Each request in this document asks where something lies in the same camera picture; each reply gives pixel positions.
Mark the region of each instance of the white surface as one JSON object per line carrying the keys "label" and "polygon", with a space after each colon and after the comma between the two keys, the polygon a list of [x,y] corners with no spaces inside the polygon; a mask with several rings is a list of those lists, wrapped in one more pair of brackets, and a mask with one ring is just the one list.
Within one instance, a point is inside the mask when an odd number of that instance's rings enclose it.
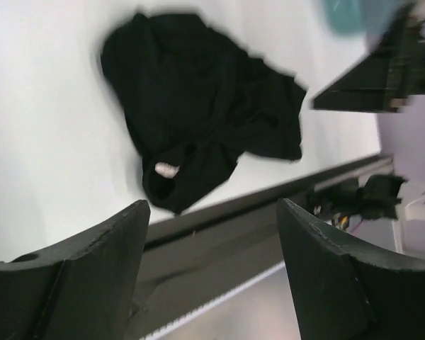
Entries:
{"label": "white surface", "polygon": [[163,328],[149,339],[301,340],[285,264],[270,268],[253,281],[243,290],[232,290],[225,301],[213,303],[189,323],[180,323],[168,334]]}
{"label": "white surface", "polygon": [[[188,314],[180,317],[179,319],[176,319],[173,322],[165,325],[161,329],[158,329],[155,332],[142,337],[140,340],[162,339],[165,336],[172,333],[173,331],[180,329],[181,327],[188,325],[187,328],[189,328],[189,323],[193,322],[196,318],[200,317],[201,315],[204,315],[205,313],[208,313],[209,311],[220,306],[224,302],[229,302],[230,299],[236,297],[239,294],[242,294],[244,292],[247,293],[249,288],[251,288],[252,286],[255,286],[257,283],[260,283],[261,281],[265,280],[266,278],[273,275],[274,273],[277,273],[278,271],[283,271],[283,277],[286,278],[286,282],[284,282],[284,283],[286,283],[285,288],[288,292],[290,290],[290,284],[288,282],[288,277],[286,275],[285,262],[282,261],[280,263],[277,263],[275,266],[270,267],[266,271],[260,273],[259,275],[251,278],[250,280],[242,283],[241,285],[238,285],[237,287],[231,289],[229,292],[226,292],[225,294],[215,298],[214,300],[211,300],[210,302],[208,302],[208,303],[204,304],[203,306],[200,306],[199,308],[189,312]],[[204,334],[205,333],[204,329],[203,330],[199,329],[199,331],[202,332],[202,334],[201,334],[202,339],[207,337],[207,335]],[[186,334],[184,334],[183,337],[182,337],[182,339],[192,339],[192,338],[193,338],[192,336],[186,336]]]}
{"label": "white surface", "polygon": [[[83,231],[145,198],[140,161],[98,69],[108,33],[137,5],[200,9],[309,96],[364,52],[338,38],[321,0],[0,0],[0,259]],[[296,164],[244,155],[231,179],[192,209],[277,186],[380,151],[374,115],[302,110]],[[152,209],[152,222],[172,215]]]}
{"label": "white surface", "polygon": [[425,259],[425,183],[415,179],[403,184],[397,206],[399,220],[393,222],[397,251]]}

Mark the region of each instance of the cable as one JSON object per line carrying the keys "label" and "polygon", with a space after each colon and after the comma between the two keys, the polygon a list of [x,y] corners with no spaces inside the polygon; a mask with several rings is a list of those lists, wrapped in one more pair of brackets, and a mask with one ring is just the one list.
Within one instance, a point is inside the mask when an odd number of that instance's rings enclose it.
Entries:
{"label": "cable", "polygon": [[364,219],[362,219],[350,232],[348,232],[348,233],[350,233],[350,234],[354,234],[356,231],[357,231],[357,229],[359,229],[360,227],[361,227],[361,225],[363,224],[363,221],[364,221]]}

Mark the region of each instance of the teal object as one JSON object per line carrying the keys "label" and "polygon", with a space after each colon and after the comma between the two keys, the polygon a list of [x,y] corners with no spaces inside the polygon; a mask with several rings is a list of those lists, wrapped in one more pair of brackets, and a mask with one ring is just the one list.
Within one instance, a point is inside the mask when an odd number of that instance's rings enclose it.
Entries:
{"label": "teal object", "polygon": [[327,21],[338,34],[348,35],[365,30],[361,0],[322,0]]}
{"label": "teal object", "polygon": [[400,7],[409,0],[361,0],[365,30],[370,35],[383,34]]}

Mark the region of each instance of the black plastic jaw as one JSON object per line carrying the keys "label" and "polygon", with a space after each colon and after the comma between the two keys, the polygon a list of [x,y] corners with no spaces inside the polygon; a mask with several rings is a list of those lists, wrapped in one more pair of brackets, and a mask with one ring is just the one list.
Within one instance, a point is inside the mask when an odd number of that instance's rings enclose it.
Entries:
{"label": "black plastic jaw", "polygon": [[378,46],[313,99],[317,110],[395,113],[414,94],[425,94],[424,21],[415,4],[403,6]]}

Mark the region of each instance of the black cloth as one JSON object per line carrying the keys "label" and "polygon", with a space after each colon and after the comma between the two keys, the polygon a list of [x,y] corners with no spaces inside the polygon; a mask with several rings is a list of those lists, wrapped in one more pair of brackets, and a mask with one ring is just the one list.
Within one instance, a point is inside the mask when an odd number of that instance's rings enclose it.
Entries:
{"label": "black cloth", "polygon": [[[301,158],[305,90],[195,14],[137,13],[108,36],[101,65],[155,206],[181,213],[224,183],[243,152]],[[161,176],[158,163],[178,173]]]}

